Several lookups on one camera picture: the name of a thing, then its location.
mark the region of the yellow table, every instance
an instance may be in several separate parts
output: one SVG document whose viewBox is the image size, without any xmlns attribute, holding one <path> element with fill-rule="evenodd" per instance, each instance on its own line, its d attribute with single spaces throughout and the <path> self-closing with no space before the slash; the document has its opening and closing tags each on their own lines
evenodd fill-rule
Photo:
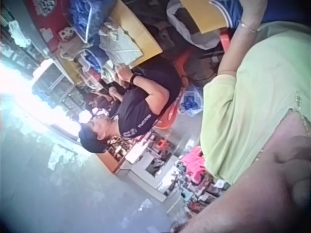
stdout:
<svg viewBox="0 0 311 233">
<path fill-rule="evenodd" d="M 110 16 L 128 33 L 143 53 L 142 57 L 130 65 L 131 67 L 135 67 L 163 52 L 156 40 L 121 0 L 117 1 Z"/>
<path fill-rule="evenodd" d="M 226 27 L 222 13 L 208 0 L 180 0 L 201 33 Z"/>
</svg>

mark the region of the wooden table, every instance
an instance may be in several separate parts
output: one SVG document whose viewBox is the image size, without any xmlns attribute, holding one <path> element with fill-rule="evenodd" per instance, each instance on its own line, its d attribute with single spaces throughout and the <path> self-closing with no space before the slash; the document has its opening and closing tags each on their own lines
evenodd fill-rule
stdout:
<svg viewBox="0 0 311 233">
<path fill-rule="evenodd" d="M 189 12 L 201 33 L 227 26 L 222 13 L 208 0 L 180 0 Z"/>
<path fill-rule="evenodd" d="M 128 33 L 143 53 L 142 57 L 130 65 L 131 67 L 135 67 L 163 52 L 156 40 L 121 0 L 117 1 L 110 16 Z"/>
</svg>

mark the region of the bag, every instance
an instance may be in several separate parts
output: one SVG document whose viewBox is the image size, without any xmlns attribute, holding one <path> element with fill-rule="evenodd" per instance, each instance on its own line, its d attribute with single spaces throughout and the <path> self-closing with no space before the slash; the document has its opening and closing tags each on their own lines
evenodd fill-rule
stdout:
<svg viewBox="0 0 311 233">
<path fill-rule="evenodd" d="M 178 112 L 193 117 L 203 111 L 203 90 L 190 84 L 181 98 Z"/>
<path fill-rule="evenodd" d="M 170 0 L 166 13 L 168 16 L 169 22 L 176 28 L 176 30 L 184 37 L 185 40 L 187 40 L 189 43 L 195 45 L 196 47 L 199 47 L 203 50 L 209 50 L 217 46 L 217 44 L 220 42 L 219 37 L 219 31 L 211 31 L 208 33 L 195 33 L 190 34 L 189 30 L 186 28 L 186 26 L 177 19 L 175 16 L 177 10 L 179 8 L 183 8 L 183 4 L 180 2 L 180 0 Z"/>
</svg>

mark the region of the light green shirt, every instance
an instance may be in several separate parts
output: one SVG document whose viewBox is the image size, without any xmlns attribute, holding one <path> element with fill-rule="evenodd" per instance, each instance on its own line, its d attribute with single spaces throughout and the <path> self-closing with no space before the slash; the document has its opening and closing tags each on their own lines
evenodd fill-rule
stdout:
<svg viewBox="0 0 311 233">
<path fill-rule="evenodd" d="M 253 163 L 290 108 L 311 119 L 311 30 L 270 23 L 247 53 L 237 77 L 204 87 L 201 146 L 207 170 L 234 183 Z"/>
</svg>

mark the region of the black cap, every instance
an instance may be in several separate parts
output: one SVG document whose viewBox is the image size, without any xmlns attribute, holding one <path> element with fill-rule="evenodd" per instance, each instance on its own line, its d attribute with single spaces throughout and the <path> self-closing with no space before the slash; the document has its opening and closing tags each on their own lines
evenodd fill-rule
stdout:
<svg viewBox="0 0 311 233">
<path fill-rule="evenodd" d="M 91 153 L 104 153 L 108 146 L 107 141 L 98 140 L 96 133 L 86 124 L 81 124 L 79 138 L 83 148 Z"/>
</svg>

